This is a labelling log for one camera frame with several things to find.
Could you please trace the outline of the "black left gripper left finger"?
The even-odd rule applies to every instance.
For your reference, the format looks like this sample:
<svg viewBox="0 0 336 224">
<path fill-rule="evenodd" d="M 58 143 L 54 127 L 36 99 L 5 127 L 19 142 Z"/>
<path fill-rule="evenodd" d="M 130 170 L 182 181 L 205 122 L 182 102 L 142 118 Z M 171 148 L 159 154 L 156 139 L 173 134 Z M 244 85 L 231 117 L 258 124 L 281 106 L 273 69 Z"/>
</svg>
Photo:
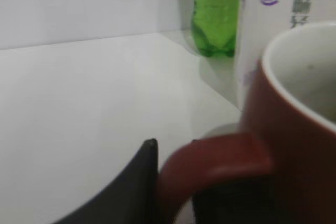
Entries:
<svg viewBox="0 0 336 224">
<path fill-rule="evenodd" d="M 106 188 L 56 223 L 155 223 L 157 175 L 158 144 L 152 138 Z"/>
</svg>

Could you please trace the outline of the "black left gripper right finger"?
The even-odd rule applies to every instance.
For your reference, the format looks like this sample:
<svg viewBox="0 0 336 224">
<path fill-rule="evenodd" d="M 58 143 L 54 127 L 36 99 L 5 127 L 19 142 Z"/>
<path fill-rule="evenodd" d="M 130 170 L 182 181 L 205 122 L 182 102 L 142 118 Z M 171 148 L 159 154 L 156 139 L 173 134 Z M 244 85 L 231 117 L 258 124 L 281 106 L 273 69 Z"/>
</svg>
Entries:
<svg viewBox="0 0 336 224">
<path fill-rule="evenodd" d="M 195 142 L 197 223 L 262 223 L 263 153 L 255 139 Z"/>
</svg>

